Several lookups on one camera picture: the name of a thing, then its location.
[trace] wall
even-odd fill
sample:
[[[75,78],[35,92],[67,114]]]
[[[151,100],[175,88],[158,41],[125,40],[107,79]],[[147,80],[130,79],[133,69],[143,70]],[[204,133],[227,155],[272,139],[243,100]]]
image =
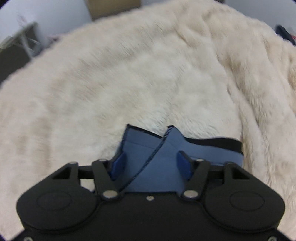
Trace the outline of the wall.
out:
[[[296,30],[296,3],[293,0],[225,0],[243,14],[266,22],[273,29],[277,24]]]
[[[37,35],[43,45],[48,36],[69,32],[91,22],[84,0],[10,0],[0,9],[0,42],[19,29],[19,15],[38,23]]]
[[[164,2],[167,0],[142,0],[142,5],[150,5],[157,2]]]

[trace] fur blanket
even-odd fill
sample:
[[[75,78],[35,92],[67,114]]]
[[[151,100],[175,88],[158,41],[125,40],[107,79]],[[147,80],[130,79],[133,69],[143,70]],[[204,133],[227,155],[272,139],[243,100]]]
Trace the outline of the fur blanket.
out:
[[[0,233],[18,197],[67,162],[114,154],[127,123],[243,142],[244,168],[285,200],[296,239],[296,49],[212,0],[176,0],[84,26],[0,91]]]

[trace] dark object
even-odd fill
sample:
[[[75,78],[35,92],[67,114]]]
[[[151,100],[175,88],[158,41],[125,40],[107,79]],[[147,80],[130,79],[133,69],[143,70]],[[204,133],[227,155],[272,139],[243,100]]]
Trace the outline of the dark object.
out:
[[[276,26],[276,34],[280,35],[285,40],[289,40],[294,46],[296,45],[296,43],[295,43],[294,39],[292,38],[291,34],[289,34],[287,32],[287,30],[283,26],[281,26],[281,25]]]
[[[4,6],[4,4],[7,2],[8,2],[8,0],[0,0],[0,8],[2,8]]]
[[[102,162],[66,164],[20,197],[25,231],[13,241],[289,240],[276,230],[285,206],[275,191],[234,163],[202,161],[193,169],[186,188],[198,199],[176,193],[106,199],[106,191],[117,190]],[[94,178],[96,191],[81,187],[81,178]]]

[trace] floor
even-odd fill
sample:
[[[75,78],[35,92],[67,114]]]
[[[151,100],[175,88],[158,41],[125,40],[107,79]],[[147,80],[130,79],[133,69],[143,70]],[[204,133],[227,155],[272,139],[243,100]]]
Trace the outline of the floor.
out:
[[[163,0],[142,0],[142,5],[150,5]],[[0,84],[14,71],[25,66],[29,58],[25,51],[18,46],[11,46],[0,53]]]

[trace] cardboard box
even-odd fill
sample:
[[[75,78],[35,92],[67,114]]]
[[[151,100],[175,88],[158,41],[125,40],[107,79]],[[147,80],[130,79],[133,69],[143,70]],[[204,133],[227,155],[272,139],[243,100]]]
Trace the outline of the cardboard box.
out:
[[[93,19],[141,6],[141,0],[86,0]]]

